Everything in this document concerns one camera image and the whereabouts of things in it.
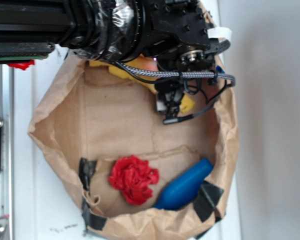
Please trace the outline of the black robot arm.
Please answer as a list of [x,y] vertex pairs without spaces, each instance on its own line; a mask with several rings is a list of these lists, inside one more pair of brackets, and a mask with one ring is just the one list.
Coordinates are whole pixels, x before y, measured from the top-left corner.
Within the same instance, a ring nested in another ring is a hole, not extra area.
[[108,64],[143,55],[163,71],[209,70],[231,45],[214,30],[197,0],[0,0],[0,64],[59,45]]

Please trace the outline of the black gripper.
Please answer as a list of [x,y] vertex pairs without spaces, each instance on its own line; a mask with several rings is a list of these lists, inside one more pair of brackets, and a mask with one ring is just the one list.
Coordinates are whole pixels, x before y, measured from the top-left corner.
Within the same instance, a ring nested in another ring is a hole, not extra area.
[[215,25],[198,0],[144,0],[145,39],[142,55],[156,58],[163,71],[214,68],[215,56],[231,43],[213,36]]

